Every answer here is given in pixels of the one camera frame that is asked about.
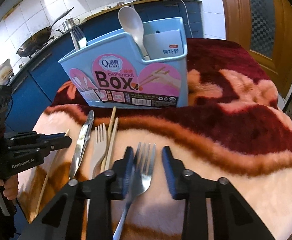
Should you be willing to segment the person's left hand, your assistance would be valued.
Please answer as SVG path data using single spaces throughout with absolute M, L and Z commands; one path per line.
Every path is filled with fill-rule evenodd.
M 3 180 L 0 180 L 0 186 L 4 187 L 3 195 L 8 199 L 8 200 L 14 200 L 17 198 L 18 194 L 18 175 L 15 174 L 9 179 L 7 179 L 5 182 Z

